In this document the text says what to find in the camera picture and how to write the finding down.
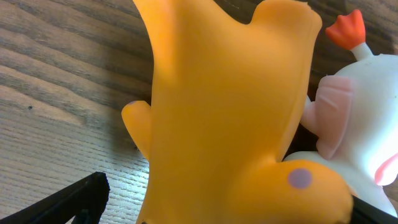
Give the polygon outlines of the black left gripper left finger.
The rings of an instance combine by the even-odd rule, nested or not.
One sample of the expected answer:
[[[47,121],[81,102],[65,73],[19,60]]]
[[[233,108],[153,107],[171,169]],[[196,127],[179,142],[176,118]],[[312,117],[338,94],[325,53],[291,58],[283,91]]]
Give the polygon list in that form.
[[[95,172],[8,217],[1,224],[99,223],[109,199],[106,174]]]

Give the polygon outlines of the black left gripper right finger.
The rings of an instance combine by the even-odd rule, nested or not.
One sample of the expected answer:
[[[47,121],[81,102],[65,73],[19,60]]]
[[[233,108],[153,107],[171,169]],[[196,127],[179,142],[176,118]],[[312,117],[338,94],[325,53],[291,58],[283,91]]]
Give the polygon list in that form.
[[[353,196],[351,224],[398,224],[397,218]]]

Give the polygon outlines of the orange rubber giraffe toy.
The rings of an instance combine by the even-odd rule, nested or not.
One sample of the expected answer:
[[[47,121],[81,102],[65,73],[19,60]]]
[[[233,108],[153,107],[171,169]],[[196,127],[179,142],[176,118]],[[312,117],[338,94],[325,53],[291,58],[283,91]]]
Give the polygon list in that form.
[[[320,16],[263,1],[248,24],[214,1],[136,1],[154,55],[150,103],[122,111],[149,162],[138,223],[349,223],[331,169],[285,161],[307,96]]]

